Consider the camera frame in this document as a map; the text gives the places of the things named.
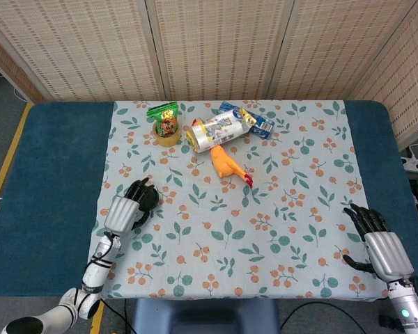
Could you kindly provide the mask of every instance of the rubber chicken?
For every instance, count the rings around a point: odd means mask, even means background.
[[[210,149],[210,156],[218,176],[229,176],[235,173],[252,188],[252,176],[237,165],[220,145]]]

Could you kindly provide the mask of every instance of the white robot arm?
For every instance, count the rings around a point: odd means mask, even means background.
[[[82,288],[69,289],[62,296],[59,306],[43,315],[10,322],[1,334],[62,334],[76,323],[78,317],[93,317],[99,308],[107,275],[121,247],[120,237],[142,225],[158,203],[158,192],[153,185],[146,186],[147,181],[148,178],[135,181],[125,197],[116,196],[113,199],[104,223],[108,231],[85,267]]]
[[[370,264],[343,259],[354,269],[375,273],[387,283],[389,298],[407,334],[418,334],[418,280],[399,240],[376,210],[352,204],[344,209],[353,220],[370,257]]]

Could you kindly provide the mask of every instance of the green snack package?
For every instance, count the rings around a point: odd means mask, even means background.
[[[178,128],[178,103],[169,102],[160,106],[149,108],[147,117],[156,119],[156,131],[160,137],[168,137],[174,134]]]

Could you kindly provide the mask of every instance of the blue snack package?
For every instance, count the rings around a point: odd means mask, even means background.
[[[218,108],[218,113],[225,113],[233,109],[238,111],[240,107],[234,106],[230,104],[229,102],[223,101],[220,107]],[[260,138],[268,139],[272,133],[272,128],[274,127],[274,121],[264,116],[256,115],[255,113],[252,113],[251,111],[247,111],[247,112],[257,120],[256,124],[249,130],[249,132],[251,132],[252,134],[255,134],[256,136]]]

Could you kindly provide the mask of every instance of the floral tablecloth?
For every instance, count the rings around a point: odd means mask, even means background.
[[[91,238],[104,232],[112,198],[149,176],[160,205],[122,248],[104,287],[108,298],[336,298],[373,300],[386,284],[344,263],[368,261],[350,203],[366,206],[342,101],[230,101],[276,123],[268,140],[246,134],[224,149],[249,174],[220,179],[209,151],[157,144],[149,107],[115,102]],[[213,116],[221,101],[179,101],[178,121]]]

